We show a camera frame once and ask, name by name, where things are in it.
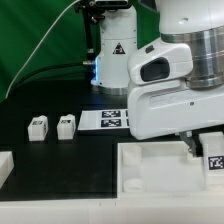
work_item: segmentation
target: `white cylinder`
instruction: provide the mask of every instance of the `white cylinder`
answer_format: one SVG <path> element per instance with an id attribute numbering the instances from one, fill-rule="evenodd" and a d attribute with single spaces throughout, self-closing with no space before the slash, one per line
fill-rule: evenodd
<path id="1" fill-rule="evenodd" d="M 139 193 L 145 191 L 145 183 L 141 179 L 130 179 L 124 182 L 124 192 Z"/>
<path id="2" fill-rule="evenodd" d="M 124 146 L 123 150 L 123 163 L 126 166 L 139 165 L 142 161 L 142 148 L 138 145 Z"/>

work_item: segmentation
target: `black table surface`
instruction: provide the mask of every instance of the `black table surface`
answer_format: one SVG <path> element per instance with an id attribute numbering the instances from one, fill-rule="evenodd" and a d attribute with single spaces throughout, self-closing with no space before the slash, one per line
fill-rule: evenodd
<path id="1" fill-rule="evenodd" d="M 61 116 L 83 110 L 126 109 L 126 96 L 91 91 L 84 80 L 39 81 L 24 85 L 0 104 L 0 151 L 12 151 L 14 169 L 0 201 L 116 198 L 117 144 L 136 142 L 129 129 L 77 131 L 72 141 L 57 140 Z M 48 117 L 46 141 L 28 141 L 35 116 Z M 165 136 L 150 141 L 179 140 Z"/>

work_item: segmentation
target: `blue light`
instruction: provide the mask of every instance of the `blue light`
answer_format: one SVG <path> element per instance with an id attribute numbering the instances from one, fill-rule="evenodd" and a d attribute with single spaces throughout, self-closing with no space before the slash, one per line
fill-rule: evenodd
<path id="1" fill-rule="evenodd" d="M 97 58 L 95 59 L 95 73 L 96 73 L 95 80 L 98 82 L 99 75 L 98 75 L 98 60 L 97 60 Z"/>

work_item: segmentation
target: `warning label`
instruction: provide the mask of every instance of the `warning label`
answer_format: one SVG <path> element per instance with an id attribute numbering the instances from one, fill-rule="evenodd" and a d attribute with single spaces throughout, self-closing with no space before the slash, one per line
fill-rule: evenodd
<path id="1" fill-rule="evenodd" d="M 125 54 L 124 48 L 121 46 L 120 43 L 118 43 L 113 54 Z"/>

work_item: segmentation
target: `small white block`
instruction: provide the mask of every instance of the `small white block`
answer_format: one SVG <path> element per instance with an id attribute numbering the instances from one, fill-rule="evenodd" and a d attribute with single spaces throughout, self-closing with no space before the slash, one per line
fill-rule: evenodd
<path id="1" fill-rule="evenodd" d="M 73 139 L 76 129 L 75 116 L 69 114 L 62 116 L 57 126 L 58 139 L 59 140 L 71 140 Z"/>
<path id="2" fill-rule="evenodd" d="M 14 167 L 12 152 L 0 152 L 0 188 Z"/>
<path id="3" fill-rule="evenodd" d="M 207 187 L 224 189 L 224 135 L 213 132 L 199 135 L 203 146 L 204 172 Z"/>
<path id="4" fill-rule="evenodd" d="M 44 141 L 48 132 L 48 119 L 46 116 L 34 117 L 28 127 L 30 141 Z"/>

